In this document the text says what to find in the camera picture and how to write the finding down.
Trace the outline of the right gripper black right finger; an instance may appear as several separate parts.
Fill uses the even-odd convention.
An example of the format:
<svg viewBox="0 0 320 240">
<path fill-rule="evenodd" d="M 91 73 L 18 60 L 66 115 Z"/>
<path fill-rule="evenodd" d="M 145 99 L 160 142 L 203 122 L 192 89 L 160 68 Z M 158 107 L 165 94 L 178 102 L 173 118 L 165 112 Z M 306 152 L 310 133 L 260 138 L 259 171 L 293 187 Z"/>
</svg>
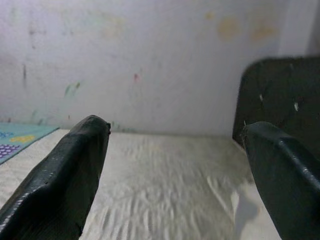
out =
<svg viewBox="0 0 320 240">
<path fill-rule="evenodd" d="M 248 124 L 243 145 L 258 193 L 283 240 L 320 238 L 320 161 L 269 122 Z"/>
</svg>

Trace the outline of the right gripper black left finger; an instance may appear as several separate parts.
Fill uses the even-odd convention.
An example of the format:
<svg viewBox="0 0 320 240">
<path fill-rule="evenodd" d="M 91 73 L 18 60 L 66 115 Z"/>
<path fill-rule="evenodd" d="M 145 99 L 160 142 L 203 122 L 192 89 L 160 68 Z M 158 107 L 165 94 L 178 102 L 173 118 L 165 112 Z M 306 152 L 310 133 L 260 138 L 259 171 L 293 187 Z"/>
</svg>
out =
<svg viewBox="0 0 320 240">
<path fill-rule="evenodd" d="M 78 122 L 38 163 L 0 210 L 3 240 L 77 240 L 104 167 L 111 125 Z"/>
</svg>

